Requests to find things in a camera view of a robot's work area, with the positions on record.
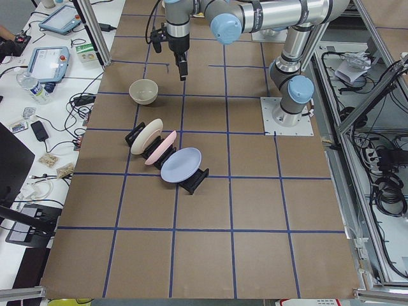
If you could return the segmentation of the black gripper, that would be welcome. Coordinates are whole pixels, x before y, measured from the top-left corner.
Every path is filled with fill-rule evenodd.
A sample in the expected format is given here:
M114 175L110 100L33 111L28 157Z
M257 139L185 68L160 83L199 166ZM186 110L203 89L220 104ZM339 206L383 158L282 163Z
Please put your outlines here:
M162 42L167 42L178 64L180 81L185 81L188 76L187 51L190 42L190 24L162 23L159 29L153 27L150 33L150 41L157 54L162 52Z

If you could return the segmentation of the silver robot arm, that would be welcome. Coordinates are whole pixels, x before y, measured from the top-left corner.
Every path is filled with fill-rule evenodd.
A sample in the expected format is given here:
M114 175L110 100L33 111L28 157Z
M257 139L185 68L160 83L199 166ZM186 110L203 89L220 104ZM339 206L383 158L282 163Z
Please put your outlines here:
M166 41L175 57L181 80L188 75L190 18L202 13L215 39L223 45L237 41L243 33L287 29L280 56L270 65L270 77L282 97L272 111L280 126L298 124L305 105L314 93L312 81L301 74L306 46L315 26L339 17L348 1L165 1L166 21L159 29L145 34L157 53Z

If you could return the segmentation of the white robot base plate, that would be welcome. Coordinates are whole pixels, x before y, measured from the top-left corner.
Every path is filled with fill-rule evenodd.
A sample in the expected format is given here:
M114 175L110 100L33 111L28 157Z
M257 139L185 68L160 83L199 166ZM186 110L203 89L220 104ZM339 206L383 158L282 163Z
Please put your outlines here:
M298 115L278 113L281 98L261 97L263 127L269 136L314 136L309 109L304 105Z

